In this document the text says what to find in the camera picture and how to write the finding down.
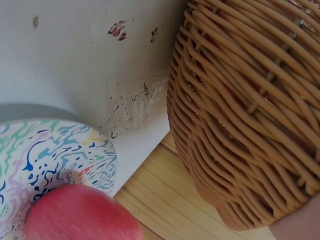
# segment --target pink object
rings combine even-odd
[[[136,219],[105,193],[61,186],[43,196],[26,220],[27,240],[143,240]]]

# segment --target wood grain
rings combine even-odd
[[[115,197],[144,225],[146,240],[274,240],[267,228],[226,228],[199,197],[172,144],[166,137]]]

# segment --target basket weave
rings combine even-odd
[[[224,223],[269,225],[320,191],[320,5],[193,0],[167,108],[179,159]]]

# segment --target ceramic plate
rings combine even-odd
[[[68,120],[0,124],[0,239],[24,240],[30,208],[64,184],[85,184],[109,193],[117,154],[92,127]]]

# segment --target paint chip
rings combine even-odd
[[[113,26],[108,31],[108,34],[117,38],[119,42],[121,42],[122,40],[125,40],[127,38],[127,33],[122,31],[126,27],[125,25],[126,22],[127,21],[121,20],[118,23],[113,24]]]
[[[156,37],[159,35],[159,27],[156,27],[152,32],[151,32],[151,40],[150,42],[153,44],[156,40]]]
[[[37,27],[38,27],[38,25],[39,25],[39,15],[36,15],[36,16],[33,18],[32,25],[33,25],[34,29],[37,29]]]

